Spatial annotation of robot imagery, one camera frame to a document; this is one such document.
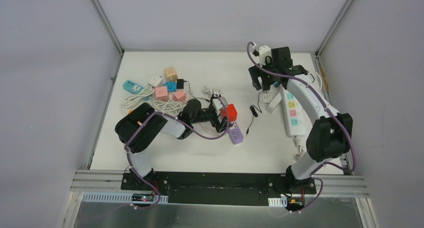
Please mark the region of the purple power strip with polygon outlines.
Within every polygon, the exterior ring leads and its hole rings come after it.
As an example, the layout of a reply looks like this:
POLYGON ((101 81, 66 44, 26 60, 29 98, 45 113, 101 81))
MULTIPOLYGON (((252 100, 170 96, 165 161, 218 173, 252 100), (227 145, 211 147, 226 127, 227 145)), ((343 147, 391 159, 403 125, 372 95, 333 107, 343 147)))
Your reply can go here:
POLYGON ((241 132, 236 121, 231 122, 229 128, 226 131, 227 131, 229 138, 230 138, 233 145, 238 145, 238 144, 243 142, 244 135, 241 132))

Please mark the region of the red cube socket adapter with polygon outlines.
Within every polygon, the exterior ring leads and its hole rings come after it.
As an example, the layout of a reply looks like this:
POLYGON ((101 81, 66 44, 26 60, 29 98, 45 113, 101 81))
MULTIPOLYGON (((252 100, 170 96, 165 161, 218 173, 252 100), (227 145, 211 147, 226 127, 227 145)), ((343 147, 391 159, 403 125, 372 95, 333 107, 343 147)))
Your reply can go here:
POLYGON ((220 112, 220 117, 223 119, 226 117, 230 123, 237 120, 238 112, 234 104, 229 104, 226 108, 223 108, 220 112))

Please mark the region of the pink cube socket adapter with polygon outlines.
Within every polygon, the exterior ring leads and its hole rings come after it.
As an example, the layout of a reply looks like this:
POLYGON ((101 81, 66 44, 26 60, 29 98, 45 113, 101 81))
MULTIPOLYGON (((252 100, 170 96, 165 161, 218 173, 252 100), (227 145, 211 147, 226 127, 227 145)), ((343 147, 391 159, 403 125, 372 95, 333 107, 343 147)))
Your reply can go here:
POLYGON ((187 99, 187 94, 183 90, 177 90, 173 95, 172 99, 175 102, 183 102, 187 99))

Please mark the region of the long white power strip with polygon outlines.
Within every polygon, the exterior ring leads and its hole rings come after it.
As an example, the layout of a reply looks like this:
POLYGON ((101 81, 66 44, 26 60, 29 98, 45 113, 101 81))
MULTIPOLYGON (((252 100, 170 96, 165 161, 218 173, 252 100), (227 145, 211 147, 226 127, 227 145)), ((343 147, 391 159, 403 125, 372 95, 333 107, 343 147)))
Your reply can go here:
POLYGON ((297 148, 294 160, 298 161, 306 152, 306 148, 304 146, 306 127, 302 111, 303 108, 295 96, 283 88, 282 85, 280 86, 280 94, 282 98, 286 133, 293 139, 294 145, 297 148))

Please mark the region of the light pink cube adapter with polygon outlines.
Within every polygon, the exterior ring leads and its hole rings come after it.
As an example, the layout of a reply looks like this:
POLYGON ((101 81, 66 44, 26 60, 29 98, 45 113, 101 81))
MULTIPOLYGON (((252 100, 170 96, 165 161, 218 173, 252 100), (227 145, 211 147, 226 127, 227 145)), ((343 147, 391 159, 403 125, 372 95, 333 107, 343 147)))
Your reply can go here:
POLYGON ((158 101, 168 102, 169 92, 166 86, 156 87, 155 88, 155 99, 158 101))

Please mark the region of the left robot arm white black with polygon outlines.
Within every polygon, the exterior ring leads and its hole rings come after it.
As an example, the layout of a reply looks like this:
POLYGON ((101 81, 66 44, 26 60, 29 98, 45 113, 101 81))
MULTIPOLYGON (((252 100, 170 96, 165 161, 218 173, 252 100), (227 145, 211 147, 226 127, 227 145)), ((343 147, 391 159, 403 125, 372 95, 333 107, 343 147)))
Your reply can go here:
POLYGON ((143 103, 116 124, 114 130, 124 144, 130 170, 135 175, 133 178, 135 186, 143 191, 152 186, 153 178, 149 173, 153 167, 146 149, 158 134, 184 140, 195 133, 207 140, 216 140, 233 126, 227 116, 222 117, 218 114, 219 110, 214 106, 214 101, 219 105, 225 105, 221 98, 213 97, 209 101, 209 106, 203 108, 199 100, 191 99, 176 117, 155 111, 151 105, 143 103), (194 129, 194 124, 205 122, 209 122, 219 135, 206 137, 194 129))

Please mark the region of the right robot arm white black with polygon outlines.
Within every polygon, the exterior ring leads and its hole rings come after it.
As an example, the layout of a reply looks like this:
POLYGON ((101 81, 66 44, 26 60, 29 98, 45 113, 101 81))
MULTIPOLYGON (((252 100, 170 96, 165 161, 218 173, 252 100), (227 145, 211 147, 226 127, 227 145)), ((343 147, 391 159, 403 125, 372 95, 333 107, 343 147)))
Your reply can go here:
POLYGON ((284 188, 296 193, 314 172, 331 160, 353 151, 353 118, 340 113, 307 81, 309 71, 294 65, 288 47, 269 48, 249 42, 248 58, 253 63, 249 73, 256 90, 269 90, 279 83, 300 103, 312 127, 306 140, 306 152, 286 170, 284 188))

